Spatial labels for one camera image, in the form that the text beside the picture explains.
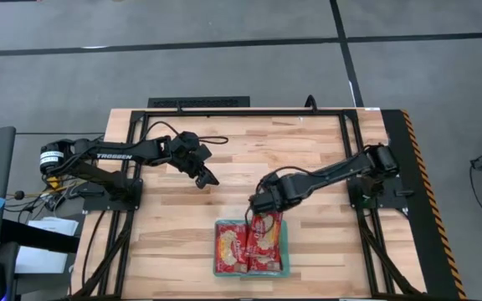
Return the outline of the black flat bar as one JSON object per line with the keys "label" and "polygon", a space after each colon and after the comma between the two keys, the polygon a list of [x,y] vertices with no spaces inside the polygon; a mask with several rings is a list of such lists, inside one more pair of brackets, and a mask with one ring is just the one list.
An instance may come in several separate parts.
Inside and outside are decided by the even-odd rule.
{"label": "black flat bar", "polygon": [[35,247],[57,253],[77,253],[79,238],[36,227],[2,220],[1,242],[15,242],[24,247]]}

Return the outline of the black floor vent grille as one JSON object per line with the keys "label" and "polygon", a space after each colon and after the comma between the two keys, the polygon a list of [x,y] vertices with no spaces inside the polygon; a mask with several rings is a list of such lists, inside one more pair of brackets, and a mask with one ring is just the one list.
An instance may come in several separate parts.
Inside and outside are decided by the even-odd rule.
{"label": "black floor vent grille", "polygon": [[149,98],[148,108],[228,108],[249,107],[249,96],[202,96]]}

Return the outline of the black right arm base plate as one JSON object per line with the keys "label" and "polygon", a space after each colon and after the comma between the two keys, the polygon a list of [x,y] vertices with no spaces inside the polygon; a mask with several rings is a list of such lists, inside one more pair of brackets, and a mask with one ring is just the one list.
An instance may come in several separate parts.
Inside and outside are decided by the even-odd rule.
{"label": "black right arm base plate", "polygon": [[408,206],[407,198],[414,194],[403,187],[399,177],[375,179],[357,176],[346,181],[351,205],[361,209],[394,208]]}

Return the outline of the white paper sheet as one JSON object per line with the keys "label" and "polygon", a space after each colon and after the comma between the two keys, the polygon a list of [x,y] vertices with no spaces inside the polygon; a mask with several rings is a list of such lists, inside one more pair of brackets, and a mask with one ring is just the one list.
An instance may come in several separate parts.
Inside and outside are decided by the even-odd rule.
{"label": "white paper sheet", "polygon": [[[74,236],[79,223],[58,217],[43,217],[29,221],[28,225],[50,232]],[[63,273],[67,253],[59,253],[35,247],[20,247],[15,265],[17,274]]]}

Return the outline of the black yellow striped edge strip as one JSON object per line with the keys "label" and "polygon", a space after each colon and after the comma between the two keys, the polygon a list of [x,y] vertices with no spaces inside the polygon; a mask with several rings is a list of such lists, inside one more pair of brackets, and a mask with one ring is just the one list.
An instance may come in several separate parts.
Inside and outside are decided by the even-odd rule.
{"label": "black yellow striped edge strip", "polygon": [[449,246],[412,121],[404,110],[383,110],[390,148],[397,157],[408,198],[408,220],[427,293],[446,299],[467,298]]}

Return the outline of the teal plastic basket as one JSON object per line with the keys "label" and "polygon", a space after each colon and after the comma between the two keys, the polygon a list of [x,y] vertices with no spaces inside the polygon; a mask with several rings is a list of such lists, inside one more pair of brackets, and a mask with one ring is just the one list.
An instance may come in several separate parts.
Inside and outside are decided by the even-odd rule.
{"label": "teal plastic basket", "polygon": [[238,276],[229,275],[229,276],[220,276],[215,274],[217,277],[241,277],[241,278],[255,278],[255,277],[271,277],[271,278],[287,278],[290,275],[290,259],[288,254],[288,232],[287,232],[287,223],[282,220],[281,223],[281,232],[280,232],[280,240],[279,240],[279,255],[278,258],[282,264],[282,272],[281,273],[250,273],[249,271],[246,274],[241,274]]}

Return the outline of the black metal table frame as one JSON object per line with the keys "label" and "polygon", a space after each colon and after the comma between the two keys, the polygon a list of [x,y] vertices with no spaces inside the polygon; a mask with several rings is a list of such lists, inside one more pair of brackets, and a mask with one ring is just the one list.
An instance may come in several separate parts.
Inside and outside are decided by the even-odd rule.
{"label": "black metal table frame", "polygon": [[259,179],[272,170],[315,170],[344,159],[341,122],[335,116],[270,115],[230,109],[212,116],[177,116],[158,110],[148,135],[174,130],[223,135],[207,167],[217,186],[195,187],[175,168],[146,167],[144,194],[134,217],[123,298],[333,298],[369,293],[356,214],[346,185],[316,191],[285,213],[290,275],[223,278],[213,273],[214,224],[240,220]]}

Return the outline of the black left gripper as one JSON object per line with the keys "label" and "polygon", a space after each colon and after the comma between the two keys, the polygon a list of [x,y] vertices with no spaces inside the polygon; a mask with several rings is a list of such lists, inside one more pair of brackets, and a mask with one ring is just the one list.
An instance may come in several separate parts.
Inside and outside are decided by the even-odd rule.
{"label": "black left gripper", "polygon": [[196,185],[199,189],[203,189],[206,185],[219,184],[216,176],[204,164],[204,161],[211,156],[211,151],[205,145],[199,145],[196,148],[178,146],[172,152],[169,164],[189,176],[198,176]]}

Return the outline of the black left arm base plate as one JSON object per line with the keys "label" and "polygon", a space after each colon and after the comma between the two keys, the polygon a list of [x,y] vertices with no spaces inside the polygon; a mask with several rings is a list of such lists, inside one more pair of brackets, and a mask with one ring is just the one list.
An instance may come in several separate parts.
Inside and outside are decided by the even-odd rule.
{"label": "black left arm base plate", "polygon": [[140,207],[142,183],[137,182],[129,189],[106,189],[95,183],[85,183],[78,190],[84,198],[83,209],[92,211],[134,211]]}

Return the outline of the black arched hook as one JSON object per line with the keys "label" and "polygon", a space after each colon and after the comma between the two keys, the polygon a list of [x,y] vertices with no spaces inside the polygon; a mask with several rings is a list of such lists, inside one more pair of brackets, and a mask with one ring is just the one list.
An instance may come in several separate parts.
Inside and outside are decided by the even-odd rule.
{"label": "black arched hook", "polygon": [[319,112],[315,97],[312,94],[308,95],[304,107],[310,109],[314,114]]}

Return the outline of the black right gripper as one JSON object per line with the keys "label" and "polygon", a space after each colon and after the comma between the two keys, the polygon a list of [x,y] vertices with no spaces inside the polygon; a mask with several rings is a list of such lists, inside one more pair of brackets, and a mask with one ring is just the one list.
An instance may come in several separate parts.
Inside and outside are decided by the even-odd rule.
{"label": "black right gripper", "polygon": [[275,209],[291,209],[300,204],[295,188],[295,175],[273,176],[263,182],[263,192],[251,196],[253,212],[274,212]]}

